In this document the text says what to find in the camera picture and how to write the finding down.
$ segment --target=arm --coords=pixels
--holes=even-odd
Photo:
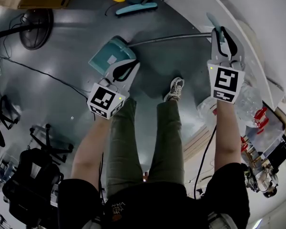
[[[93,127],[82,140],[72,165],[71,178],[81,179],[99,189],[99,169],[110,121],[97,118]]]
[[[215,171],[241,161],[241,140],[232,104],[217,101]]]

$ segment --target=leg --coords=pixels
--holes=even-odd
[[[184,184],[181,122],[177,105],[183,85],[182,80],[182,86],[177,92],[171,85],[171,92],[165,97],[167,101],[157,107],[157,140],[148,182],[165,181]]]
[[[136,102],[128,99],[112,118],[106,171],[107,197],[143,182],[134,133],[135,108]]]

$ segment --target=sneaker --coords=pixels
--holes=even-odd
[[[175,98],[177,101],[180,99],[182,88],[184,87],[184,79],[177,77],[171,82],[171,90],[164,97],[164,101],[166,102],[170,98]]]

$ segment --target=gray floor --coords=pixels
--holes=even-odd
[[[88,61],[113,36],[120,35],[128,42],[139,42],[197,32],[187,20],[160,0],[156,11],[121,18],[115,17],[114,12],[123,4],[112,7],[108,16],[104,15],[111,4],[111,0],[72,0],[68,9],[54,12],[55,27],[42,48],[28,51],[21,45],[18,35],[10,36],[8,49],[12,49],[12,59],[90,91],[100,75]],[[0,30],[8,27],[8,21],[17,13],[10,10],[2,12]],[[133,50],[142,63],[131,95],[138,102],[137,146],[143,170],[147,170],[155,144],[156,106],[175,76],[185,79],[179,104],[183,142],[186,143],[202,125],[197,118],[196,105],[209,95],[206,61],[211,48],[207,39],[185,39],[141,45]],[[1,67],[0,94],[6,94],[21,110],[17,125],[9,131],[1,128],[8,153],[19,157],[31,139],[29,128],[46,123],[77,146],[93,125],[93,115],[85,99],[48,76],[5,61]],[[66,165],[61,166],[66,177],[70,174],[72,157],[73,154]]]

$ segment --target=wire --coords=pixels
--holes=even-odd
[[[52,79],[54,79],[54,80],[56,80],[56,81],[58,81],[58,82],[60,82],[60,83],[62,83],[62,84],[64,84],[64,85],[66,85],[66,86],[72,88],[74,91],[76,91],[78,94],[80,94],[81,96],[83,96],[86,100],[88,100],[88,98],[87,98],[84,94],[80,93],[80,92],[79,92],[78,90],[76,90],[73,86],[71,86],[70,84],[68,84],[68,83],[66,83],[66,82],[64,82],[64,81],[62,81],[62,80],[60,80],[60,79],[58,79],[58,78],[56,78],[56,77],[54,77],[54,76],[52,76],[52,75],[50,75],[50,74],[47,74],[47,73],[42,72],[42,71],[40,71],[40,70],[33,69],[33,68],[31,68],[31,67],[29,67],[29,66],[27,66],[27,65],[25,65],[25,64],[22,64],[22,63],[13,61],[13,60],[11,60],[11,59],[9,59],[9,58],[5,58],[5,57],[1,57],[1,56],[0,56],[0,58],[5,59],[5,60],[7,60],[7,61],[10,61],[11,63],[15,63],[15,64],[18,64],[18,65],[20,65],[20,66],[23,66],[23,67],[25,67],[25,68],[27,68],[27,69],[30,69],[30,70],[32,70],[32,71],[36,71],[36,72],[38,72],[38,73],[40,73],[40,74],[47,75],[47,76],[51,77]]]
[[[103,204],[105,205],[104,195],[103,195],[103,188],[102,188],[102,172],[103,172],[103,162],[104,162],[104,153],[102,153],[102,160],[100,163],[100,173],[99,173],[99,194],[102,196]]]
[[[15,19],[17,19],[17,18],[19,18],[19,17],[20,17],[20,23],[17,23],[17,24],[15,24],[15,25],[13,25],[13,26],[11,27],[11,23],[12,23]],[[19,15],[17,15],[15,18],[11,19],[11,21],[10,21],[10,23],[9,23],[9,30],[13,29],[13,28],[14,28],[15,26],[17,26],[17,25],[22,25],[22,24],[23,24],[23,21],[22,21],[22,18],[23,18],[23,17],[24,17],[24,13],[19,14]],[[3,47],[4,47],[4,50],[5,50],[5,52],[6,52],[7,57],[8,57],[8,58],[11,58],[11,55],[9,56],[8,51],[7,51],[7,49],[6,49],[6,45],[5,45],[5,41],[6,41],[7,37],[8,37],[8,35],[7,35],[7,36],[4,38],[4,40],[3,40]]]
[[[204,173],[207,173],[207,172],[209,172],[209,171],[211,171],[211,170],[214,169],[214,165],[211,164],[213,161],[214,161],[214,159],[212,159],[212,160],[210,161],[210,165],[212,166],[212,168],[209,169],[209,170],[204,171],[203,173],[201,173],[201,175],[204,174]],[[185,183],[185,184],[190,184],[190,183],[192,183],[196,177],[197,177],[197,176],[193,177],[191,180],[189,180],[189,181],[188,181],[187,183]]]
[[[108,10],[111,9],[112,7],[114,7],[114,6],[117,5],[117,4],[119,4],[119,2],[116,2],[116,3],[112,4],[112,5],[110,5],[110,6],[108,7],[108,9],[106,9],[104,15],[107,16]]]
[[[207,145],[206,148],[205,148],[204,155],[202,156],[201,164],[200,164],[200,167],[199,167],[198,175],[197,175],[197,178],[196,178],[196,181],[195,181],[195,186],[194,186],[194,198],[195,198],[195,199],[196,199],[196,186],[197,186],[198,178],[199,178],[199,175],[200,175],[200,172],[201,172],[201,168],[202,168],[202,166],[204,165],[205,154],[206,154],[206,152],[207,152],[208,149],[209,149],[209,146],[210,146],[210,144],[211,144],[211,141],[212,141],[212,139],[213,139],[213,136],[214,136],[214,134],[215,134],[215,131],[216,131],[216,126],[215,126],[214,131],[213,131],[213,133],[212,133],[212,135],[211,135],[211,138],[210,138],[210,140],[209,140],[209,142],[208,142],[208,145]]]
[[[161,37],[161,38],[157,38],[157,39],[152,39],[152,40],[147,40],[147,41],[143,41],[143,42],[129,44],[127,47],[131,48],[131,47],[138,46],[141,44],[146,44],[146,43],[162,42],[162,41],[167,41],[167,40],[192,38],[192,37],[211,37],[211,33],[198,33],[198,34],[166,36],[166,37]]]

